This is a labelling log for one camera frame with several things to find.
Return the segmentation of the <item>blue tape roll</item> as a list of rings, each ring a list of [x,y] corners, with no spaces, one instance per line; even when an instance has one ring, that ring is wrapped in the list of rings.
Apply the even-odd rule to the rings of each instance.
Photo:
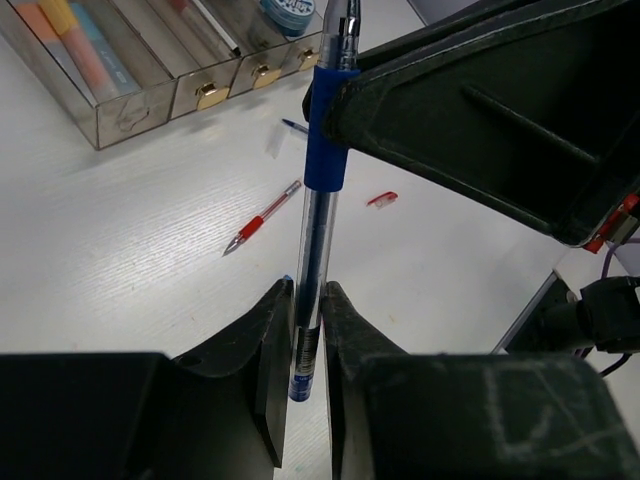
[[[290,37],[304,35],[316,12],[314,0],[260,0],[259,4],[278,29]]]

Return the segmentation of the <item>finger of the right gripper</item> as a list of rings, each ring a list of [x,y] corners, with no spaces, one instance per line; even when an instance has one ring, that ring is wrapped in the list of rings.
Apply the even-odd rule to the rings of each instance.
[[[480,1],[359,67],[332,140],[565,245],[639,190],[635,1]]]

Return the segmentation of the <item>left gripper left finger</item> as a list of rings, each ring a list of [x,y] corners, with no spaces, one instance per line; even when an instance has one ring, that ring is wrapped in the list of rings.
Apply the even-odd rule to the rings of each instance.
[[[184,468],[279,468],[284,453],[293,282],[277,280],[227,327],[175,358],[185,374],[172,427]]]

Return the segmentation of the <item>red capped white marker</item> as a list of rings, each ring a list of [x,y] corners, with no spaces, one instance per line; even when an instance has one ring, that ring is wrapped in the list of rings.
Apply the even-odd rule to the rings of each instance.
[[[204,46],[214,52],[219,46],[219,38],[204,10],[193,1],[169,0],[169,4]]]

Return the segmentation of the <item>black capped white marker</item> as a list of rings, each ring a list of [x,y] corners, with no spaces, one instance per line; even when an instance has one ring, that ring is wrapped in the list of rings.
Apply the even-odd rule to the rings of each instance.
[[[206,22],[212,27],[213,30],[217,32],[220,38],[224,41],[229,50],[233,53],[234,56],[240,57],[242,55],[241,49],[234,40],[234,38],[227,32],[227,30],[223,27],[222,24],[216,19],[213,15],[213,12],[209,7],[205,5],[205,3],[201,0],[193,0],[192,3],[199,10],[200,14],[206,20]]]

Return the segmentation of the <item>blue gel pen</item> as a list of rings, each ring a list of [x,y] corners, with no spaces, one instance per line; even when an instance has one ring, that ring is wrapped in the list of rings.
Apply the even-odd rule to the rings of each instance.
[[[330,1],[325,11],[318,64],[309,104],[304,169],[305,197],[295,289],[295,330],[289,397],[308,400],[312,390],[321,327],[321,299],[331,250],[339,191],[348,149],[323,134],[329,106],[343,84],[359,73],[359,1]]]

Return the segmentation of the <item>blue highlighter pen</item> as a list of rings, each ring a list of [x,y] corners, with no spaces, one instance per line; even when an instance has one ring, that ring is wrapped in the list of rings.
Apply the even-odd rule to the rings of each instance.
[[[120,95],[128,95],[138,91],[140,89],[139,84],[124,66],[85,7],[77,2],[72,2],[70,7],[117,88],[118,93]]]

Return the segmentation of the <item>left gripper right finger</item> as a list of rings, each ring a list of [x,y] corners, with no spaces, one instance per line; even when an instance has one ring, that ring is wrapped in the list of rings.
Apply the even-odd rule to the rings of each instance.
[[[366,365],[405,351],[356,310],[336,281],[322,300],[327,398],[334,479],[373,479],[369,414],[361,379]]]

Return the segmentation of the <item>small blue pen cap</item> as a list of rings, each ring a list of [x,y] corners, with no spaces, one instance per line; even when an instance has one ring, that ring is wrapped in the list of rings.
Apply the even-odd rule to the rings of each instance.
[[[305,138],[309,134],[309,129],[293,120],[282,118],[270,130],[267,136],[266,153],[272,158],[277,158],[284,140],[288,136]]]

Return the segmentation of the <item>orange highlighter pen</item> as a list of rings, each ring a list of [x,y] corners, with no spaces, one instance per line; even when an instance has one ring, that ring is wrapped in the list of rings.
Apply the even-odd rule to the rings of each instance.
[[[59,43],[60,39],[37,3],[19,3],[15,9],[36,37],[45,45]]]

